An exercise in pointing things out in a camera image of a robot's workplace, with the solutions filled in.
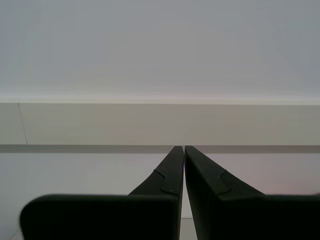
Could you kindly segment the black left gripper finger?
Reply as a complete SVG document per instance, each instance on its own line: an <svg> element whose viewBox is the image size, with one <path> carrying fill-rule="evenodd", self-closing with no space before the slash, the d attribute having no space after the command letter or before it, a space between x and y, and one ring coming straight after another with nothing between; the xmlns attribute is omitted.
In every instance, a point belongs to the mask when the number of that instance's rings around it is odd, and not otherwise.
<svg viewBox="0 0 320 240"><path fill-rule="evenodd" d="M193 146L184 169L199 240L319 239L319 196L264 194Z"/></svg>
<svg viewBox="0 0 320 240"><path fill-rule="evenodd" d="M127 195L50 194L24 206L25 240L177 240L184 150L175 146Z"/></svg>

